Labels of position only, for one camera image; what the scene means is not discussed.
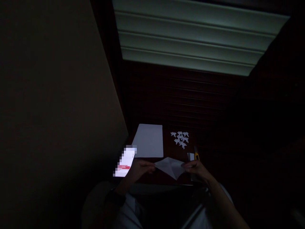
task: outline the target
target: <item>wall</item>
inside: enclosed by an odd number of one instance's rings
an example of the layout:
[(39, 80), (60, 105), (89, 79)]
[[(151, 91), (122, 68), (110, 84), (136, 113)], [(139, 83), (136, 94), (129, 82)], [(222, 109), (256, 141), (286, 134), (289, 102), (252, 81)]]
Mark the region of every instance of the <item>wall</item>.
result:
[(59, 192), (113, 159), (127, 128), (89, 0), (3, 6), (0, 227), (51, 227)]

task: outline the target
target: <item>dark wooden surface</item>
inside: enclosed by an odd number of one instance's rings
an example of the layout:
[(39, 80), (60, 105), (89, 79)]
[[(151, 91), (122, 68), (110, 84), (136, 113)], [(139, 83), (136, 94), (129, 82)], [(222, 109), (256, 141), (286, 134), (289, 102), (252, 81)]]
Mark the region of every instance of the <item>dark wooden surface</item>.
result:
[[(136, 134), (137, 128), (132, 132), (127, 140), (127, 144), (131, 145)], [(189, 132), (189, 143), (186, 143), (186, 147), (183, 149), (179, 144), (176, 145), (174, 142), (175, 137), (171, 136), (171, 132), (178, 132), (178, 130), (168, 130), (163, 128), (163, 154), (164, 157), (155, 157), (155, 158), (139, 158), (150, 162), (158, 162), (163, 160), (166, 157), (171, 157), (173, 159), (188, 162), (187, 153), (194, 153), (195, 145), (195, 134)], [(176, 181), (171, 176), (167, 175), (163, 171), (156, 169), (153, 174), (144, 174), (141, 179), (138, 181), (143, 184), (163, 184), (163, 185), (193, 185), (191, 177), (187, 173), (183, 173), (178, 180)]]
[(195, 0), (249, 10), (291, 15), (300, 0)]

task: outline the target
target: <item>paper cutout pile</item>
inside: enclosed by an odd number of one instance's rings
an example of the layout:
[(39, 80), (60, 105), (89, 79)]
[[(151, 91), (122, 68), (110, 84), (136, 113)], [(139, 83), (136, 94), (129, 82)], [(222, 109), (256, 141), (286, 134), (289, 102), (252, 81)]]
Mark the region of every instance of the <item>paper cutout pile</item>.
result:
[(184, 149), (184, 147), (186, 146), (184, 141), (188, 143), (188, 132), (179, 131), (177, 136), (176, 134), (176, 132), (171, 132), (171, 135), (177, 138), (174, 140), (174, 142), (176, 143), (176, 145), (179, 143), (179, 145), (182, 146), (182, 148)]
[(183, 164), (182, 161), (178, 161), (170, 157), (167, 157), (162, 161), (156, 162), (155, 167), (167, 173), (175, 180), (177, 180), (179, 176), (185, 171), (184, 168), (181, 166), (182, 164)]

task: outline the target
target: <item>phone screen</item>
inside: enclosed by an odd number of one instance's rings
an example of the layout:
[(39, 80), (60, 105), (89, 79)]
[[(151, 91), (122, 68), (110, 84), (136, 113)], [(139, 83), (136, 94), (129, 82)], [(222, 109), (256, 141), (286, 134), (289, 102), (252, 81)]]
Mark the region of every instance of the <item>phone screen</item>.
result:
[(128, 173), (134, 155), (137, 153), (137, 148), (124, 148), (124, 151), (122, 152), (122, 155), (120, 156), (120, 160), (117, 164), (117, 167), (115, 171), (113, 171), (114, 177), (125, 177)]

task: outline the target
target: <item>wooden panel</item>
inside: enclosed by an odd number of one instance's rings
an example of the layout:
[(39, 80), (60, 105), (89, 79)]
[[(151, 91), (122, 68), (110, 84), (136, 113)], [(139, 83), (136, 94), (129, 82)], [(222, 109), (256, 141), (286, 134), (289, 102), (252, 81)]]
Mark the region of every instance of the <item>wooden panel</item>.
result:
[(292, 15), (300, 0), (195, 0), (276, 14)]
[(210, 130), (209, 126), (199, 125), (196, 123), (188, 123), (182, 121), (173, 121), (173, 120), (162, 120), (162, 119), (154, 119), (147, 117), (134, 117), (131, 118), (134, 123), (147, 123), (147, 124), (157, 124), (163, 125), (165, 128), (169, 129), (179, 129), (181, 131), (191, 131), (191, 132), (199, 132), (199, 133), (208, 133)]
[(190, 69), (175, 68), (154, 64), (144, 64), (134, 61), (123, 61), (124, 71), (127, 73), (153, 74), (157, 76), (176, 78), (183, 80), (193, 80), (198, 82), (214, 83), (239, 87), (246, 80), (246, 77), (195, 71)]
[(152, 94), (172, 95), (172, 96), (179, 96), (179, 97), (186, 97), (193, 99), (217, 101), (217, 102), (229, 102), (232, 98), (232, 96), (224, 95), (224, 94), (208, 93), (208, 92), (179, 89), (172, 87), (159, 87), (153, 85), (134, 84), (134, 83), (127, 83), (124, 86), (124, 90), (125, 92), (133, 91), (133, 92), (142, 93), (142, 95), (152, 95)]
[(152, 113), (152, 114), (164, 114), (164, 115), (173, 115), (173, 116), (180, 116), (185, 118), (195, 118), (195, 119), (206, 119), (206, 120), (217, 120), (218, 115), (213, 114), (205, 114), (205, 113), (198, 113), (198, 112), (189, 112), (183, 110), (175, 110), (175, 109), (168, 109), (168, 108), (160, 108), (160, 107), (129, 107), (130, 112), (135, 114), (144, 113)]
[(234, 95), (236, 93), (235, 87), (205, 83), (200, 81), (165, 78), (162, 76), (156, 76), (150, 74), (146, 74), (146, 75), (130, 74), (127, 77), (128, 77), (127, 81), (130, 81), (132, 83), (174, 87), (174, 88), (182, 88), (182, 89), (196, 90), (202, 92), (222, 93), (228, 95)]

